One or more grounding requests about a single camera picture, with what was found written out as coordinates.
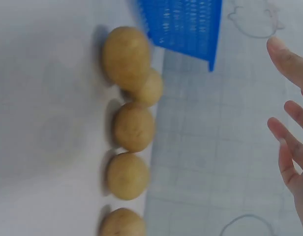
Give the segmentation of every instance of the yellow potato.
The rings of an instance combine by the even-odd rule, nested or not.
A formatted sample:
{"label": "yellow potato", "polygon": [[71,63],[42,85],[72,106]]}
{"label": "yellow potato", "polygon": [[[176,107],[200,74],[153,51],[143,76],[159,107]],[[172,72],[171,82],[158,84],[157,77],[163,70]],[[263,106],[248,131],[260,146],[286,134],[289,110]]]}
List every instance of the yellow potato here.
{"label": "yellow potato", "polygon": [[119,208],[103,220],[100,236],[146,236],[146,224],[137,213]]}
{"label": "yellow potato", "polygon": [[115,156],[108,166],[108,188],[122,200],[132,200],[140,196],[148,182],[148,167],[140,157],[132,153]]}
{"label": "yellow potato", "polygon": [[118,144],[126,150],[142,151],[155,135],[154,118],[143,104],[126,103],[115,117],[113,132]]}
{"label": "yellow potato", "polygon": [[150,107],[159,101],[162,92],[163,82],[161,75],[151,68],[144,85],[139,90],[130,93],[130,96],[134,101],[142,102]]}
{"label": "yellow potato", "polygon": [[151,65],[148,40],[134,27],[111,31],[103,45],[102,66],[108,77],[127,91],[145,83]]}

